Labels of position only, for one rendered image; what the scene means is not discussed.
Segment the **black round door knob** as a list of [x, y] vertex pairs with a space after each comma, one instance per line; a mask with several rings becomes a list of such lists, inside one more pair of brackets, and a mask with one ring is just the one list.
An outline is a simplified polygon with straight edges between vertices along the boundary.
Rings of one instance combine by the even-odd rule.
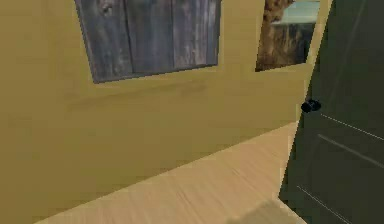
[[301, 105], [301, 109], [305, 113], [313, 112], [313, 111], [318, 111], [321, 108], [321, 103], [317, 100], [310, 99], [308, 101], [305, 101]]

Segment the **dark green room door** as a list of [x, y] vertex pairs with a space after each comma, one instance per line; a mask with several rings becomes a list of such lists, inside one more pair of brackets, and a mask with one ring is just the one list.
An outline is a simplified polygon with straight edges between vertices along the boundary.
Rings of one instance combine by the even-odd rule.
[[384, 0], [332, 1], [310, 99], [280, 200], [306, 224], [384, 224]]

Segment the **grey wood plank wall picture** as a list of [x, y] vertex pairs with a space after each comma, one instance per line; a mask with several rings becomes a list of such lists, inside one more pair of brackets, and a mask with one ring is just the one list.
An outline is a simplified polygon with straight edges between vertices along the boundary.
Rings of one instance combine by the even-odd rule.
[[216, 66], [221, 0], [74, 0], [95, 83]]

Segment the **brown landscape wall picture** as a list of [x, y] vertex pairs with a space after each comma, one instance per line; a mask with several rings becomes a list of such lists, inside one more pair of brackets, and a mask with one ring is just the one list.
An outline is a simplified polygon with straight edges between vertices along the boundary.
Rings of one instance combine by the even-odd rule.
[[305, 63], [320, 0], [265, 0], [256, 72]]

